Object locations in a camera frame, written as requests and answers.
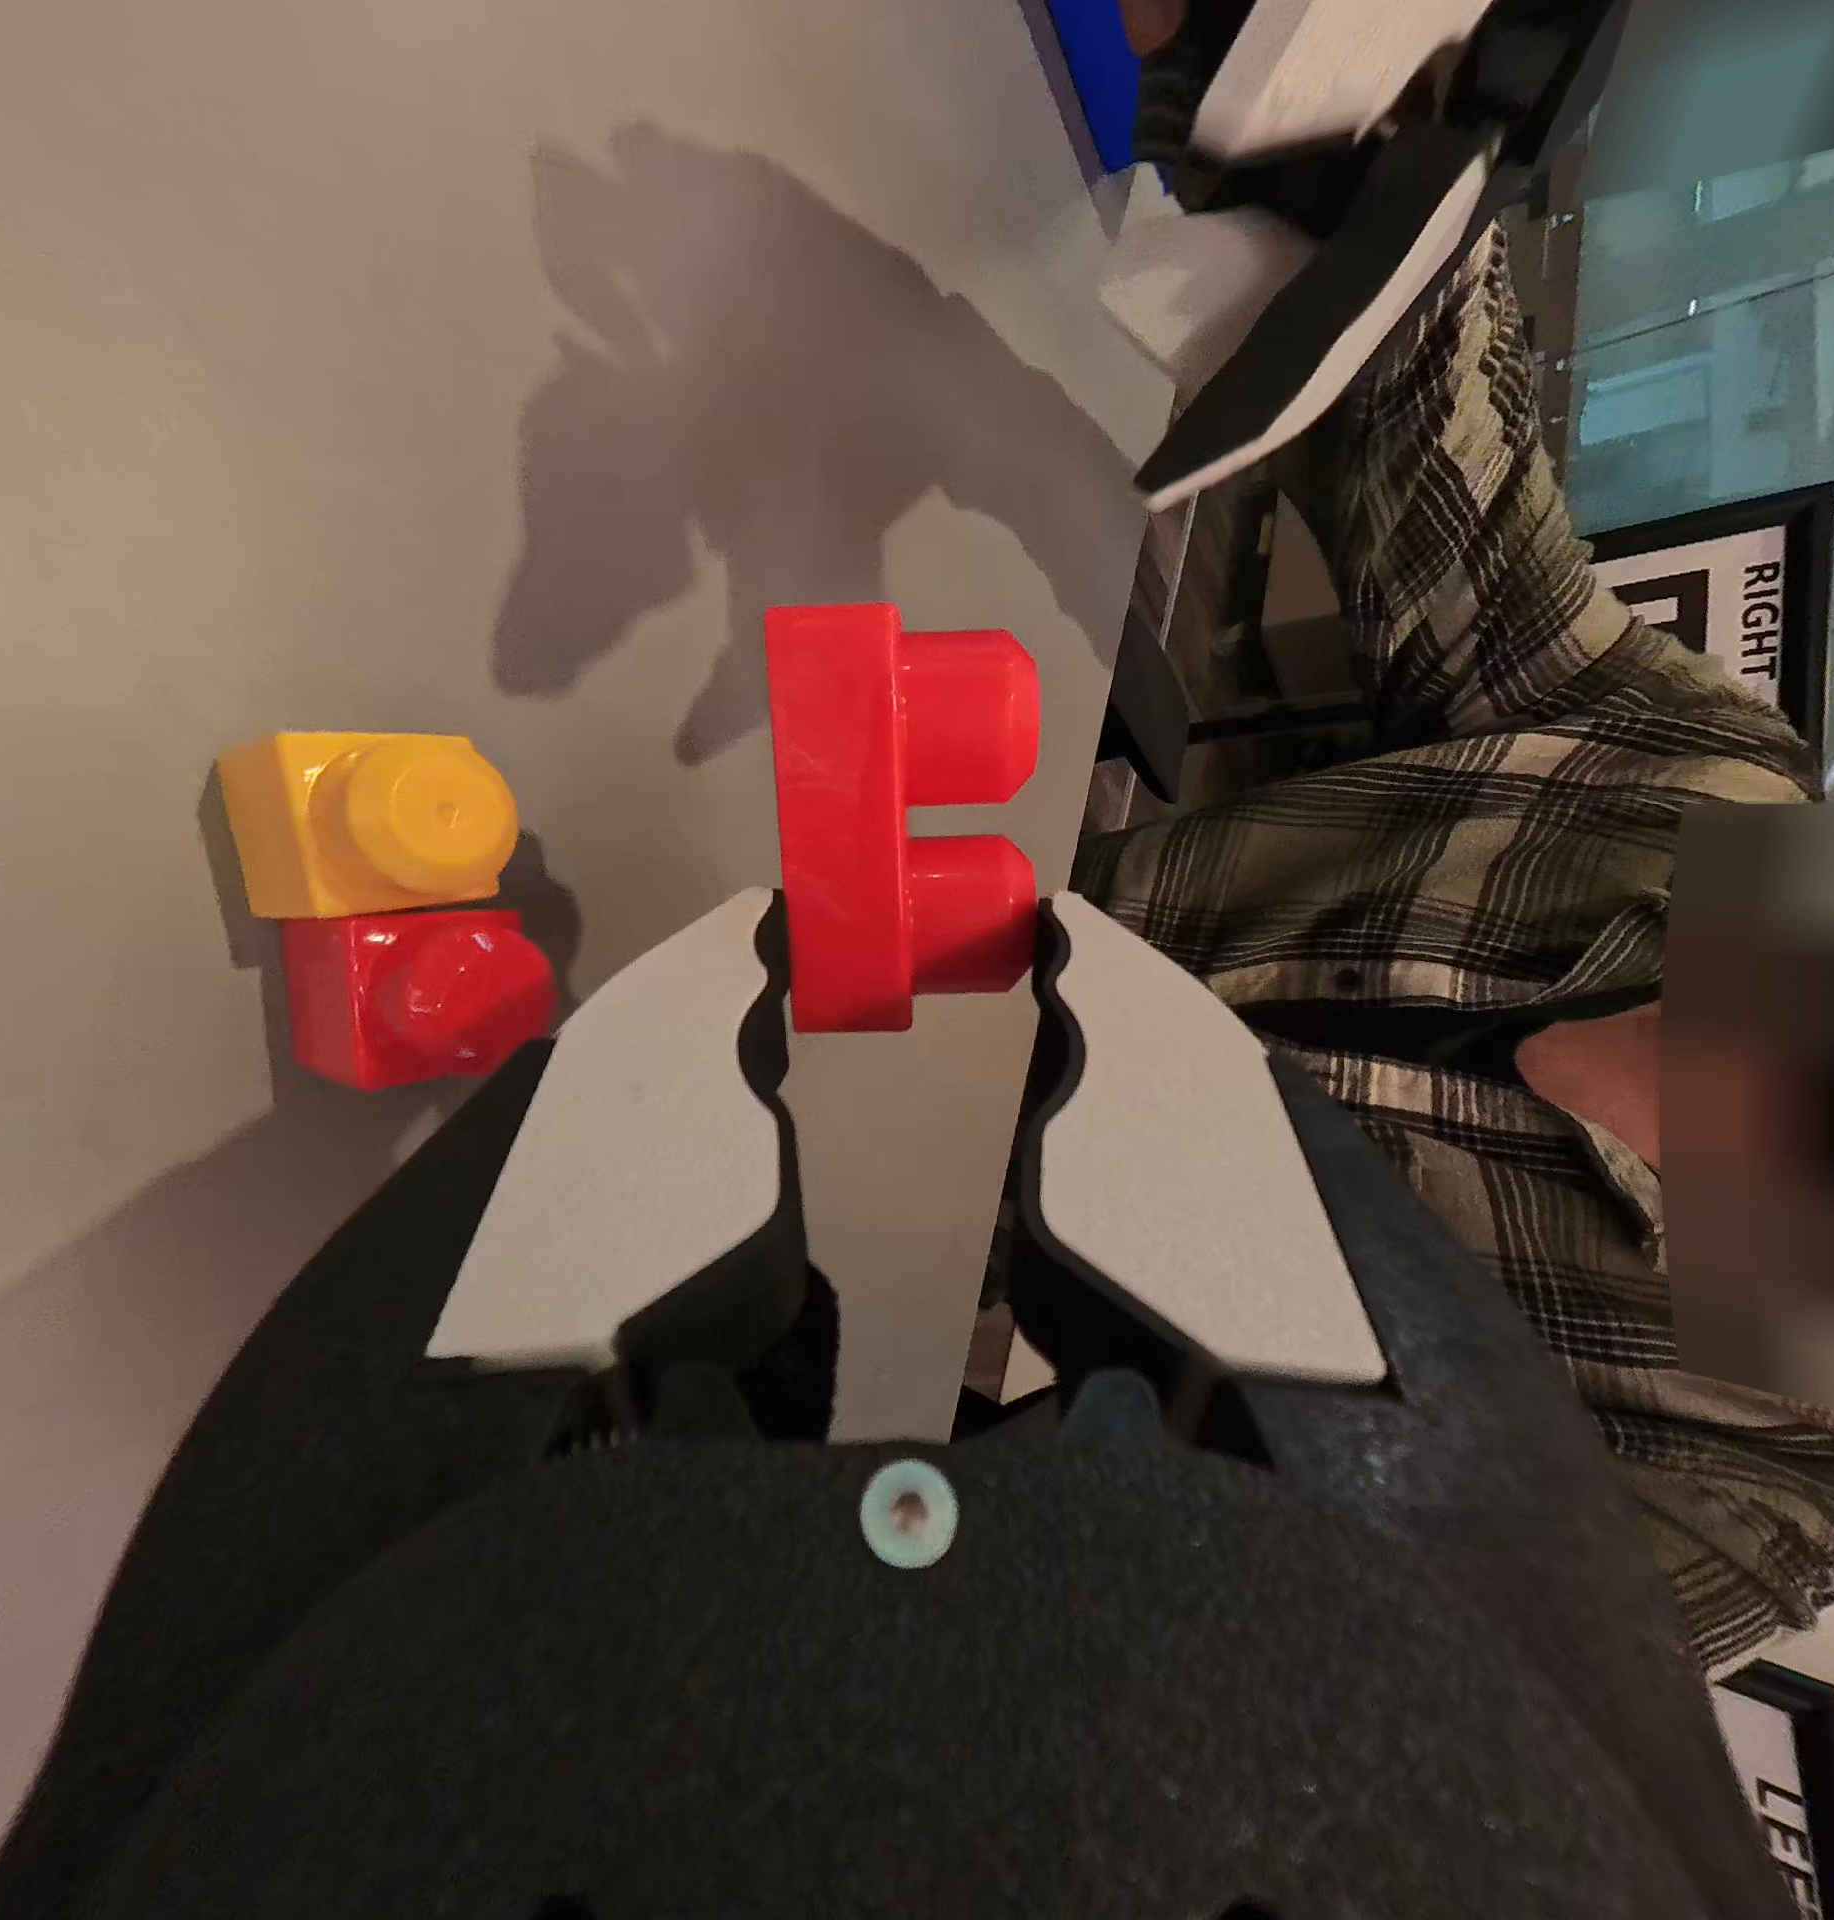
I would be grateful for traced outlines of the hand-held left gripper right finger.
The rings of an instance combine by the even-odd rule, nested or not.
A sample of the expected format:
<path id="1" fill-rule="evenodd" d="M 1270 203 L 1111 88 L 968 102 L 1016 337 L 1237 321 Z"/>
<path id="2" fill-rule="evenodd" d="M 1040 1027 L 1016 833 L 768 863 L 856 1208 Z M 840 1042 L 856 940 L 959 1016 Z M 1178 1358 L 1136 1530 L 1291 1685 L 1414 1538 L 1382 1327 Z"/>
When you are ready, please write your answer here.
<path id="1" fill-rule="evenodd" d="M 1270 1051 L 1090 899 L 1048 899 L 1056 1081 L 1020 1121 L 1020 1223 L 1223 1383 L 1382 1390 L 1385 1358 Z"/>

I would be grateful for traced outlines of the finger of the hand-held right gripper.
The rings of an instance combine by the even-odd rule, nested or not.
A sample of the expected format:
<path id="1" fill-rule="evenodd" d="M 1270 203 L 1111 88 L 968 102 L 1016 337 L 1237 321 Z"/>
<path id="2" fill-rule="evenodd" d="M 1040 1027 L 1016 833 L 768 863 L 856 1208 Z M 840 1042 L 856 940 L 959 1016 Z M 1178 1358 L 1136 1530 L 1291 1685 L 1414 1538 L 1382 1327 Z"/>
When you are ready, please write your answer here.
<path id="1" fill-rule="evenodd" d="M 1357 176 L 1341 218 L 1314 258 L 1267 301 L 1228 362 L 1184 404 L 1148 455 L 1138 501 L 1166 509 L 1242 470 L 1267 470 L 1397 337 L 1397 321 L 1453 269 L 1466 218 L 1501 176 L 1504 122 L 1413 122 Z"/>
<path id="2" fill-rule="evenodd" d="M 1260 0 L 1188 109 L 1188 153 L 1267 161 L 1375 129 L 1494 0 Z"/>

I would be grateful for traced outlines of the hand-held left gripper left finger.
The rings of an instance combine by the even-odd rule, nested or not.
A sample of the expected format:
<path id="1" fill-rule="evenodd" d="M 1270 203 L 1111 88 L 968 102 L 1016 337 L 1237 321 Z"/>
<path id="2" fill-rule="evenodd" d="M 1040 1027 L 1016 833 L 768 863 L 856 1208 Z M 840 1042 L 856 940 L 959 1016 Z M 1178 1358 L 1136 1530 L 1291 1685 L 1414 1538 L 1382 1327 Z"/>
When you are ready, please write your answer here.
<path id="1" fill-rule="evenodd" d="M 559 1022 L 426 1358 L 746 1373 L 795 1327 L 810 1248 L 780 992 L 780 894 L 740 894 Z"/>

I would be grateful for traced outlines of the blue plastic bin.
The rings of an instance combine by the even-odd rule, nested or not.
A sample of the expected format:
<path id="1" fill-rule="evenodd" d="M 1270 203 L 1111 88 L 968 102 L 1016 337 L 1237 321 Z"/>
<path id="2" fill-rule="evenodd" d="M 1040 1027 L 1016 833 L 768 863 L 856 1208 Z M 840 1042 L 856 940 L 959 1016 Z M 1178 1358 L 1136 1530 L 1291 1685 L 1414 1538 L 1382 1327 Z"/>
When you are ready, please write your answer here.
<path id="1" fill-rule="evenodd" d="M 1016 0 L 1090 183 L 1136 171 L 1138 61 L 1120 0 Z"/>

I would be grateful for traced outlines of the red one-stud toy block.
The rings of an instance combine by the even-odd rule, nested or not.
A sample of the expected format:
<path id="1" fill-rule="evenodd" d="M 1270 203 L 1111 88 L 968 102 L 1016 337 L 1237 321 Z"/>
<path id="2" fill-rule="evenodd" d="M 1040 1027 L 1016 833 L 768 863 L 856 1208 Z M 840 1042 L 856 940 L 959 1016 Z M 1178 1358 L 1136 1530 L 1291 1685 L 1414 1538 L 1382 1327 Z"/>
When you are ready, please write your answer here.
<path id="1" fill-rule="evenodd" d="M 293 1062 L 365 1093 L 485 1081 L 559 1006 L 505 903 L 287 917 L 275 957 Z"/>

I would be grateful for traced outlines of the red two-stud toy block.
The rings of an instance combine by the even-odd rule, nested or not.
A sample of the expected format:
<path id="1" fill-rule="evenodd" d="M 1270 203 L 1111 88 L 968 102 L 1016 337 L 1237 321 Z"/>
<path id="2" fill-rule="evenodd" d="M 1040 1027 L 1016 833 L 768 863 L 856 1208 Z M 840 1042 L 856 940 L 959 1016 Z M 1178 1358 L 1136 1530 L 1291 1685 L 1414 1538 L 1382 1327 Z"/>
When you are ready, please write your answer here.
<path id="1" fill-rule="evenodd" d="M 790 1022 L 911 1027 L 921 992 L 1010 992 L 1040 950 L 1031 853 L 905 821 L 1040 772 L 1040 657 L 1010 625 L 911 635 L 896 608 L 768 608 L 761 639 Z"/>

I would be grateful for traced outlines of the yellow one-stud toy block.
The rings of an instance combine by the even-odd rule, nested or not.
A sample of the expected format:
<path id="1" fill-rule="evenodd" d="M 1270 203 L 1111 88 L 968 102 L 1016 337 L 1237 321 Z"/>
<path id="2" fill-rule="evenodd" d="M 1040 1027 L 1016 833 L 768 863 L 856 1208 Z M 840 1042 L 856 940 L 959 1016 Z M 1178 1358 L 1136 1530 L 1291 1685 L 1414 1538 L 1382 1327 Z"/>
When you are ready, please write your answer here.
<path id="1" fill-rule="evenodd" d="M 351 917 L 499 899 L 512 781 L 440 727 L 272 727 L 220 749 L 259 917 Z"/>

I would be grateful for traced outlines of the person's right forearm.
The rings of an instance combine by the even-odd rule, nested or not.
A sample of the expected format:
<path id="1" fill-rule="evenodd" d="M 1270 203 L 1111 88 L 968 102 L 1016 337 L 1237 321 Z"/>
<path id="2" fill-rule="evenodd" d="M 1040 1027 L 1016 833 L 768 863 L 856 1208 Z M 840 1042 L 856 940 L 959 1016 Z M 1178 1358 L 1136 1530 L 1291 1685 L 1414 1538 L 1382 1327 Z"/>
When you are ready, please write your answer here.
<path id="1" fill-rule="evenodd" d="M 1479 808 L 1816 802 L 1816 762 L 1571 535 L 1504 234 L 1375 350 L 1299 482 L 1375 746 Z"/>

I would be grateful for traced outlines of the person's plaid shirt torso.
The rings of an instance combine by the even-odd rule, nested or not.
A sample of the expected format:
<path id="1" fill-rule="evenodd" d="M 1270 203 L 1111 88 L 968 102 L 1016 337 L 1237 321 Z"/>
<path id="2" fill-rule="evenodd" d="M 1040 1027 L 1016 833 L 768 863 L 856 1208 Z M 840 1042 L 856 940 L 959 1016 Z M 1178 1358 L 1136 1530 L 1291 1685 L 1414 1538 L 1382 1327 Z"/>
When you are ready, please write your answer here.
<path id="1" fill-rule="evenodd" d="M 1504 1027 L 1656 992 L 1690 802 L 1810 802 L 1808 746 L 1714 762 L 1714 727 L 1461 735 L 1237 802 L 1094 833 L 1071 894 L 1209 980 L 1242 1022 L 1291 1022 L 1442 1223 L 1514 1294 L 1583 1404 L 1713 1672 L 1834 1606 L 1834 1411 L 1677 1373 L 1664 1189 L 1605 1139 L 1479 1068 L 1413 1068 L 1337 1022 Z"/>

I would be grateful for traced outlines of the black framed white sign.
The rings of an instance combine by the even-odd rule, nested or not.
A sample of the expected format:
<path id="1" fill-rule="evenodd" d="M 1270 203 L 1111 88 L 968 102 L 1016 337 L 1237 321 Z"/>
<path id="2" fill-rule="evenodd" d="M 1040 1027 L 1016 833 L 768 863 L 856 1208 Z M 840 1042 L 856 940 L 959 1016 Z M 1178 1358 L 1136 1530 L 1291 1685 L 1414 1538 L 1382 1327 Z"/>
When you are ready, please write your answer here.
<path id="1" fill-rule="evenodd" d="M 1631 635 L 1605 727 L 1656 749 L 1740 749 L 1825 798 L 1834 482 L 1583 535 Z"/>
<path id="2" fill-rule="evenodd" d="M 1834 1681 L 1757 1654 L 1713 1706 L 1792 1916 L 1834 1920 Z"/>

